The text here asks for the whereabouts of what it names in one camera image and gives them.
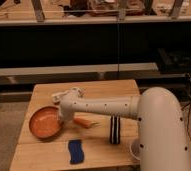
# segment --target wooden table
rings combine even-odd
[[[157,3],[168,3],[173,4],[174,0],[154,0],[153,9],[160,16],[168,15],[163,14],[156,9]],[[64,16],[63,8],[59,7],[59,4],[70,5],[70,0],[41,0],[42,9],[46,19],[66,19]],[[191,15],[191,0],[188,10],[185,14],[181,15]],[[91,15],[84,15],[81,18],[90,19],[95,18]],[[6,2],[0,7],[0,21],[13,21],[13,20],[35,20],[35,13],[31,3],[31,0],[21,0],[20,4],[14,5],[13,0],[6,0]]]
[[[138,164],[138,161],[129,153],[130,143],[138,136],[137,123],[131,119],[121,119],[121,143],[119,145],[109,143],[110,117],[89,113],[76,113],[76,116],[99,122],[90,129],[71,122],[64,127],[61,135],[51,142],[42,142],[30,133],[29,120],[32,114],[39,108],[53,105],[52,93],[65,91],[74,86],[83,88],[86,98],[139,95],[134,80],[36,85],[11,163],[11,171],[71,170]],[[82,140],[85,160],[81,164],[70,164],[68,141],[72,139]]]

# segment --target striped object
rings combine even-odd
[[[120,117],[111,116],[110,119],[110,143],[120,144]]]

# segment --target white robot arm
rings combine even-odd
[[[140,97],[84,99],[79,88],[54,94],[59,116],[73,119],[75,112],[115,115],[138,120],[142,171],[191,171],[180,104],[164,88],[150,88]]]

